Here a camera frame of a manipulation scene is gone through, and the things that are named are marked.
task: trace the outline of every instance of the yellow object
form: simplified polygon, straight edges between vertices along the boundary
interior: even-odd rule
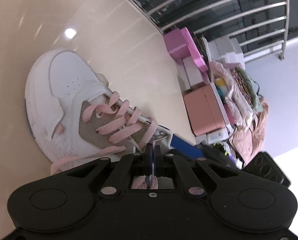
[[[217,78],[217,79],[215,80],[215,84],[216,84],[218,87],[226,86],[226,82],[224,81],[223,78]]]

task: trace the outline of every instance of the metal screw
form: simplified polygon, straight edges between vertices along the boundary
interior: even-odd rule
[[[204,189],[201,187],[191,187],[188,191],[192,195],[201,195],[204,193]]]
[[[112,195],[117,192],[117,189],[115,187],[103,187],[101,189],[101,193],[104,195]]]
[[[158,194],[155,193],[155,192],[150,192],[149,193],[149,197],[157,197],[157,196],[158,196]]]

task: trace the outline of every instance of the pink shoelace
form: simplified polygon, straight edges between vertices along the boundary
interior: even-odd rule
[[[106,113],[106,114],[116,113],[116,116],[114,117],[113,121],[99,127],[98,129],[95,130],[95,132],[101,135],[106,135],[119,129],[118,132],[114,133],[109,137],[109,142],[111,142],[112,144],[116,144],[121,142],[124,139],[127,139],[132,145],[134,145],[142,153],[145,146],[150,141],[150,139],[152,138],[152,136],[154,135],[157,129],[157,126],[158,126],[157,122],[153,118],[150,118],[151,124],[148,130],[145,132],[142,139],[140,140],[140,142],[137,144],[134,141],[134,139],[131,137],[131,135],[143,128],[143,126],[137,123],[138,119],[141,116],[141,111],[139,110],[138,107],[135,107],[135,112],[131,116],[129,114],[126,114],[127,110],[129,109],[128,100],[124,100],[118,112],[117,112],[117,109],[112,110],[111,107],[119,100],[119,98],[120,98],[119,93],[115,91],[110,97],[109,102],[107,104],[91,105],[87,107],[82,114],[82,121],[84,123],[88,122],[94,111],[96,111],[98,115],[101,115],[102,113]],[[109,146],[87,157],[79,157],[76,155],[66,156],[57,160],[55,163],[51,165],[50,173],[51,175],[56,174],[59,168],[68,162],[73,162],[81,159],[99,158],[104,155],[123,152],[124,150],[126,150],[125,146]]]

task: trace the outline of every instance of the white sneaker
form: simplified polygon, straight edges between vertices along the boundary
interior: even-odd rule
[[[52,161],[51,173],[99,157],[118,161],[148,142],[169,151],[172,132],[153,118],[131,109],[72,51],[41,55],[30,70],[25,88],[29,124],[36,142]]]

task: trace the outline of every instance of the glossy table surface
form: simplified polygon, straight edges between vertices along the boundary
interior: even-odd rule
[[[69,39],[65,30],[76,35]],[[19,186],[50,174],[26,121],[24,88],[46,51],[75,50],[110,88],[194,143],[162,35],[126,0],[0,0],[0,238],[14,228],[6,204]]]

